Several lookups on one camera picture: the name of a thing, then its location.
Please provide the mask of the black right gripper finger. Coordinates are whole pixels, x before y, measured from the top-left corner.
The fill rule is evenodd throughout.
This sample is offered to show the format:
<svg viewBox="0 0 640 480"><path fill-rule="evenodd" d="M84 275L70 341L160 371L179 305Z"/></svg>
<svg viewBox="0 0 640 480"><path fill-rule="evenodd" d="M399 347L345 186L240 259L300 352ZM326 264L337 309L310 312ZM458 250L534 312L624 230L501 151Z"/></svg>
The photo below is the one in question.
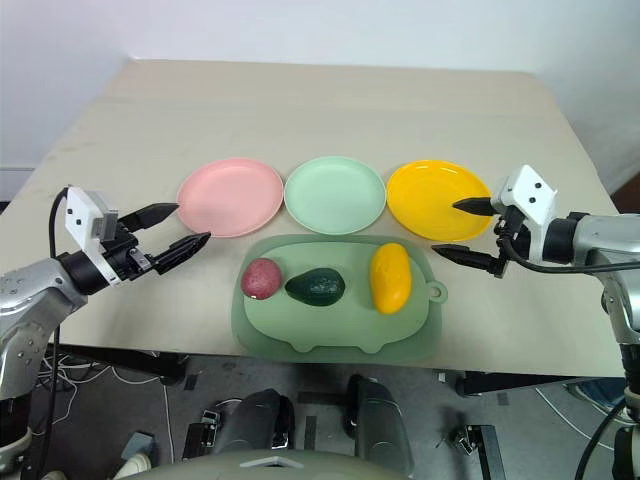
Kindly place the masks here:
<svg viewBox="0 0 640 480"><path fill-rule="evenodd" d="M494 216L496 214L496 209L492 205L490 197L461 199L454 202L452 207L476 216Z"/></svg>
<svg viewBox="0 0 640 480"><path fill-rule="evenodd" d="M432 250L458 265L483 270L493 276L503 275L503 261L499 257L455 244L433 245Z"/></svg>

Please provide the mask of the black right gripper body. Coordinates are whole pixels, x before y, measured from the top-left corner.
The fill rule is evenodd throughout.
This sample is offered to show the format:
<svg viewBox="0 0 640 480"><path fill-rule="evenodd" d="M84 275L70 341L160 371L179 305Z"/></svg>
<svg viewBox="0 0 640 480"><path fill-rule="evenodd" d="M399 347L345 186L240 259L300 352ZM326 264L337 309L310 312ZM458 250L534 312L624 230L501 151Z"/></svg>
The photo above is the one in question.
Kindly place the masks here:
<svg viewBox="0 0 640 480"><path fill-rule="evenodd" d="M519 257L525 260L529 259L531 233L524 225L524 219L524 214L515 206L508 206L505 212L500 215L494 226L494 233L498 237L496 243L500 257L512 259L512 256L502 245L502 238L509 238L512 250Z"/></svg>

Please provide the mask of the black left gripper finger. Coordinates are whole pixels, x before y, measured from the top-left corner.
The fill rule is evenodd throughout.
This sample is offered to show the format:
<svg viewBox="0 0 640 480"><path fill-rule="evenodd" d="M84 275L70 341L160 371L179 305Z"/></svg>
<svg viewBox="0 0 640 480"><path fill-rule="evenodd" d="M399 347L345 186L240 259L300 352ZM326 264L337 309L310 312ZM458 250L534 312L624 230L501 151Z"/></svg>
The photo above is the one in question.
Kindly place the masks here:
<svg viewBox="0 0 640 480"><path fill-rule="evenodd" d="M163 253L155 256L152 268L163 275L196 255L211 238L210 232L188 235L173 244Z"/></svg>
<svg viewBox="0 0 640 480"><path fill-rule="evenodd" d="M129 232L151 228L162 223L179 208L177 203L154 203L119 218Z"/></svg>

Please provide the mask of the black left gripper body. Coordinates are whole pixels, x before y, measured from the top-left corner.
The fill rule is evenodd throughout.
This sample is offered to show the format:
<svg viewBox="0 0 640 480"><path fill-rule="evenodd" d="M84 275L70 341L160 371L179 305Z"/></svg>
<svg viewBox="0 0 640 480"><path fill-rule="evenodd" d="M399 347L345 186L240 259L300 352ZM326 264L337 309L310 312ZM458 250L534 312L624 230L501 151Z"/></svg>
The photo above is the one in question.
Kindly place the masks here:
<svg viewBox="0 0 640 480"><path fill-rule="evenodd" d="M138 239L125 226L117 226L114 238L102 242L103 257L122 281L133 281L155 266L151 255L138 248Z"/></svg>

